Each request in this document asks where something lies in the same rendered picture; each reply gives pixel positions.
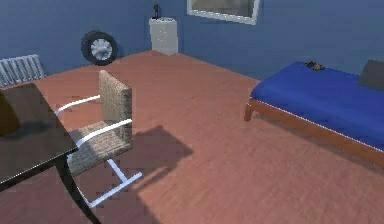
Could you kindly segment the white radiator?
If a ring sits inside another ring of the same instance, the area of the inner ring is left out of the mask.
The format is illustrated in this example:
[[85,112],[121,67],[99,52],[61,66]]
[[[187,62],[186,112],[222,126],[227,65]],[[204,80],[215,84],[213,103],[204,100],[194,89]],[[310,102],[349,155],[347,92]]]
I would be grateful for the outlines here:
[[45,72],[37,54],[0,60],[0,87],[45,78]]

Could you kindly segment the white chest of drawers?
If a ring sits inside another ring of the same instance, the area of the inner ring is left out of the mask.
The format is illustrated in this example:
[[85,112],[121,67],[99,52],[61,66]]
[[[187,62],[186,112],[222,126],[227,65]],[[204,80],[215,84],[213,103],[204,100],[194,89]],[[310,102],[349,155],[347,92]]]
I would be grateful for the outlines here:
[[168,56],[178,53],[177,21],[170,17],[149,20],[152,49]]

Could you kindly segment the woven chair with white frame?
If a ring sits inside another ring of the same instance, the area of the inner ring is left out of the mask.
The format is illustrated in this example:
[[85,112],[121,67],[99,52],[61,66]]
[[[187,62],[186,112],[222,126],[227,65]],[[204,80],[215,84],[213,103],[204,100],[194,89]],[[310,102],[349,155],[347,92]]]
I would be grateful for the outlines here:
[[107,162],[121,183],[93,201],[81,196],[90,208],[96,207],[143,176],[137,172],[127,177],[113,160],[133,148],[132,89],[109,72],[99,72],[99,91],[95,96],[68,103],[55,111],[62,111],[86,102],[100,100],[103,119],[70,132],[78,150],[67,157],[71,174],[77,176]]

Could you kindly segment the black tyre with white rim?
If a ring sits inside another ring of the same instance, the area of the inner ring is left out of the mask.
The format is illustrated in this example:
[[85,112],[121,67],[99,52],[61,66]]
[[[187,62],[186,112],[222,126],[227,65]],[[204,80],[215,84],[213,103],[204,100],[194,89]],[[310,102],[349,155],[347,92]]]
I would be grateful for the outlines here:
[[93,30],[81,39],[81,52],[92,64],[106,66],[116,60],[118,46],[116,40],[108,33]]

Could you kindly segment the bed with blue cover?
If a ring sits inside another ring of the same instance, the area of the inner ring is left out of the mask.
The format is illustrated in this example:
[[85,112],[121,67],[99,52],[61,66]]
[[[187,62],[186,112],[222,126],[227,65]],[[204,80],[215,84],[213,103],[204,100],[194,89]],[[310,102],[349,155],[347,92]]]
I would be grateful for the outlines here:
[[384,168],[384,91],[359,76],[295,62],[252,90],[244,120],[257,111]]

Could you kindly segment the grey pillow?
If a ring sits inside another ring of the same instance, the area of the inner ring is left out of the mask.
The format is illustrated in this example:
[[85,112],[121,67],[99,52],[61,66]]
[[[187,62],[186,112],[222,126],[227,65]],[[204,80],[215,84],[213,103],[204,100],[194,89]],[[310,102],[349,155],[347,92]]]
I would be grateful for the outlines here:
[[384,61],[369,59],[359,76],[358,84],[384,91]]

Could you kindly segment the white framed window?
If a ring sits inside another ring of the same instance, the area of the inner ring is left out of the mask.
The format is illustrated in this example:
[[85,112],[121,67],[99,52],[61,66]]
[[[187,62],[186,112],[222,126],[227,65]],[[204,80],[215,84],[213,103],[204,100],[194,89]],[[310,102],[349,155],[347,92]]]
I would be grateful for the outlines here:
[[187,0],[187,14],[255,25],[262,0]]

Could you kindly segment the small dark object on bed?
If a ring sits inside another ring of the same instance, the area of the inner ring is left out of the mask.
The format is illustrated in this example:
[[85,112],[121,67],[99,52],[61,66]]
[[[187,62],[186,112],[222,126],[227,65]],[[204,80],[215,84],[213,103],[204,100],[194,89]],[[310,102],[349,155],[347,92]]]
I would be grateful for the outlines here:
[[306,62],[306,67],[307,68],[312,68],[314,71],[319,71],[319,70],[324,70],[325,67],[317,62],[314,61],[309,61]]

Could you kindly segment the dark brown table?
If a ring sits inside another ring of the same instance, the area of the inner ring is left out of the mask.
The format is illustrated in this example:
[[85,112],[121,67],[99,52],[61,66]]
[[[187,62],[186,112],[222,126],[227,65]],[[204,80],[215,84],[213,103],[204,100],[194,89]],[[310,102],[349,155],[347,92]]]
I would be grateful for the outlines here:
[[54,167],[83,214],[102,224],[70,172],[67,156],[77,150],[35,84],[0,90],[0,192]]

